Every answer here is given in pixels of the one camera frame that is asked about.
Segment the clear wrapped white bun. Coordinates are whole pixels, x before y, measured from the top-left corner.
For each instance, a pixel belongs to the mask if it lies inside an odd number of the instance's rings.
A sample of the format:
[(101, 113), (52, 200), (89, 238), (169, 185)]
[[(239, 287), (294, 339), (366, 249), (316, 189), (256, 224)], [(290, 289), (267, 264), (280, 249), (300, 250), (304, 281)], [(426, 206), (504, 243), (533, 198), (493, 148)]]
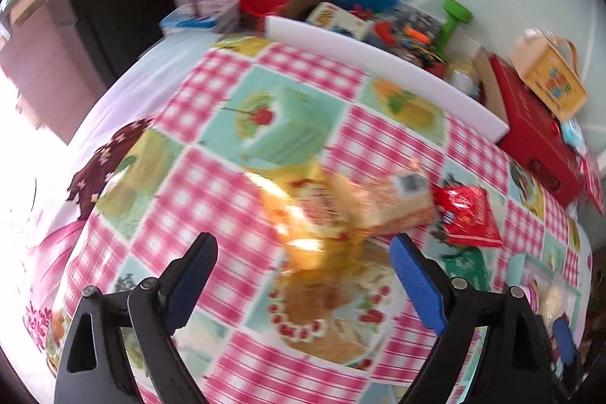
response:
[(564, 279), (555, 276), (548, 284), (544, 296), (541, 297), (539, 312), (544, 324), (551, 326), (558, 317), (565, 313), (568, 304), (567, 287)]

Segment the checkered picture tablecloth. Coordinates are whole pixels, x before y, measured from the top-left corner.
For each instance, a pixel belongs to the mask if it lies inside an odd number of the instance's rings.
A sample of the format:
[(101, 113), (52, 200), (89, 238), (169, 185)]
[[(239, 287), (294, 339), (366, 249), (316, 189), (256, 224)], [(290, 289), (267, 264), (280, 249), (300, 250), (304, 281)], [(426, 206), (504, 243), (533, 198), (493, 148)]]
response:
[(202, 232), (218, 260), (173, 339), (217, 403), (394, 403), (436, 340), (391, 268), (404, 226), (452, 277), (544, 295), (583, 329), (592, 254), (547, 188), (475, 129), (369, 72), (220, 40), (154, 120), (77, 178), (23, 324), (57, 370), (82, 289), (129, 290)]

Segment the red triangular snack packet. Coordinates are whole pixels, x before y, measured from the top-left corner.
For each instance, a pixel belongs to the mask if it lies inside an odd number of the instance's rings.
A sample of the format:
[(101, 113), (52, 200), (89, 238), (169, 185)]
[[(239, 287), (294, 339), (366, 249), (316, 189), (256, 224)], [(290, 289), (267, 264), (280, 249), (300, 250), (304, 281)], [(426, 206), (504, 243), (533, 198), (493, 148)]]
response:
[(461, 247), (501, 248), (489, 195), (476, 186), (433, 187), (440, 237)]

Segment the red patterned flat box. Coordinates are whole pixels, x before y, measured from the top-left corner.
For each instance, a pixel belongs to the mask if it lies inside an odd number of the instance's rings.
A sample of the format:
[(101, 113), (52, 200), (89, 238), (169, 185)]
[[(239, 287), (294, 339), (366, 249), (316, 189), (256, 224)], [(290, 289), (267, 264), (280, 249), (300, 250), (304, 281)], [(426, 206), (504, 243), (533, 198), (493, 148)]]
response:
[(583, 176), (583, 196), (593, 203), (597, 213), (604, 214), (604, 194), (598, 161), (591, 151), (580, 158), (580, 173)]

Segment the orange wafer packet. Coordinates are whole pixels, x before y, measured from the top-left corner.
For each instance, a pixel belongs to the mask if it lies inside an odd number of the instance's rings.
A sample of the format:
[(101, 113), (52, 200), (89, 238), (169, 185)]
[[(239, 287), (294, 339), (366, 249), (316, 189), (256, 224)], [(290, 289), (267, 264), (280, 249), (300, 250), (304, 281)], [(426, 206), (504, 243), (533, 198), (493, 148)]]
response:
[(409, 167), (360, 184), (330, 172), (329, 184), (351, 226), (370, 236), (397, 234), (436, 221), (431, 182), (417, 160)]

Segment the green dumbbell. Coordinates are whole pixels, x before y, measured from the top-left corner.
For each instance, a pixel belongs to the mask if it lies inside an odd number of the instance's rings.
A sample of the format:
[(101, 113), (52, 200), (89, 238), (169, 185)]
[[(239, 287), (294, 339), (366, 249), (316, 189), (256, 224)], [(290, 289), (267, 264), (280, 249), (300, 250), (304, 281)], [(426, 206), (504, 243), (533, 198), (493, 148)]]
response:
[(455, 0), (444, 0), (442, 7), (446, 12), (446, 18), (440, 31), (440, 36), (434, 42), (434, 51), (439, 58), (446, 59), (445, 47), (451, 36), (459, 25), (462, 23), (467, 25), (473, 19), (473, 14), (469, 9)]

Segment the large red gift box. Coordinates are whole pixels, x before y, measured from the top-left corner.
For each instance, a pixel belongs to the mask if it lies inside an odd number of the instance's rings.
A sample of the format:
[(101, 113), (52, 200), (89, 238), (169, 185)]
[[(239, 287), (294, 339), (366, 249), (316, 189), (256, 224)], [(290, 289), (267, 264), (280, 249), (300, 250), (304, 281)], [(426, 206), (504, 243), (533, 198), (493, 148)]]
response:
[(489, 58), (508, 115), (509, 132), (498, 142), (562, 206), (581, 192), (579, 166), (573, 149), (566, 145), (559, 122), (544, 103), (500, 56)]

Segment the clear plastic box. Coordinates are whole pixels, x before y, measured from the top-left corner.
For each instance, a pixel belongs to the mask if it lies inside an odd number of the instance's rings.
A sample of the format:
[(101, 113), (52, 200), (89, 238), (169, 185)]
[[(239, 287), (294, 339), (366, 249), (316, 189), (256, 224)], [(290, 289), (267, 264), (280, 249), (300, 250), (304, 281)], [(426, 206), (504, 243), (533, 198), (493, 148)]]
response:
[(241, 0), (173, 0), (175, 9), (159, 26), (164, 36), (183, 31), (227, 34), (241, 23)]

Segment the yellow gold candy packet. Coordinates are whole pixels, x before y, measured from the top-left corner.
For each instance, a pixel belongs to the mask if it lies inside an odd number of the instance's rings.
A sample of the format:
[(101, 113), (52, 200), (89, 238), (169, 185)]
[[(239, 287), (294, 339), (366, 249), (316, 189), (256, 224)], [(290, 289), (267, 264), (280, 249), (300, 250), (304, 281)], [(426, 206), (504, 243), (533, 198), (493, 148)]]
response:
[(368, 233), (351, 226), (329, 184), (329, 173), (314, 157), (304, 164), (244, 171), (259, 191), (294, 272), (342, 270), (369, 238)]

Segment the dark snack bag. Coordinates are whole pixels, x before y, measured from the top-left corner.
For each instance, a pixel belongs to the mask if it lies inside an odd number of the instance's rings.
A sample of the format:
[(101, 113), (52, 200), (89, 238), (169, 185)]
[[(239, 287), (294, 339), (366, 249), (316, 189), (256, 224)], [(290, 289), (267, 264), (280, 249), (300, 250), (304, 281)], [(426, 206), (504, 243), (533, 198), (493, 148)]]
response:
[(442, 31), (443, 24), (436, 17), (407, 3), (373, 20), (373, 32), (382, 48), (423, 69), (445, 64), (437, 49)]

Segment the dark green snack packet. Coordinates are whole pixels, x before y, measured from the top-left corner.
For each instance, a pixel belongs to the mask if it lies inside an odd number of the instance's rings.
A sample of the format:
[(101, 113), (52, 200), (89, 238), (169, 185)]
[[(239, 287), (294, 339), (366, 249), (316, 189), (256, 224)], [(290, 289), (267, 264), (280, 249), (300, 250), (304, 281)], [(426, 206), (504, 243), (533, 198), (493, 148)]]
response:
[(442, 257), (444, 269), (450, 278), (460, 277), (479, 291), (489, 291), (490, 283), (482, 251), (477, 247), (459, 250)]

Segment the yellow cardboard gift box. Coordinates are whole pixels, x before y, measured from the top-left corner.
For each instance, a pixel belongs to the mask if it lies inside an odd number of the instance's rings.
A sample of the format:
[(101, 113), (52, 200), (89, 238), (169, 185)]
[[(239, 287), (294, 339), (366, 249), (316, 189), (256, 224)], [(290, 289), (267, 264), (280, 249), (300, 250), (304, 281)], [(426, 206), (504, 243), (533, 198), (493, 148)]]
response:
[(560, 122), (574, 117), (587, 102), (587, 90), (578, 74), (574, 43), (550, 31), (525, 29), (511, 56), (522, 82)]

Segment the pink snack bag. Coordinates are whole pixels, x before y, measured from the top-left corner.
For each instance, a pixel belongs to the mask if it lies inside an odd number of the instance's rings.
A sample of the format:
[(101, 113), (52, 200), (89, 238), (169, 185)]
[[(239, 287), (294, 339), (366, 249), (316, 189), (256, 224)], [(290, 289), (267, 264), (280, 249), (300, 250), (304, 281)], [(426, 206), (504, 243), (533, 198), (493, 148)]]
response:
[(535, 280), (531, 280), (527, 284), (522, 285), (520, 289), (524, 292), (531, 311), (534, 314), (538, 314), (540, 312), (540, 297), (537, 282)]

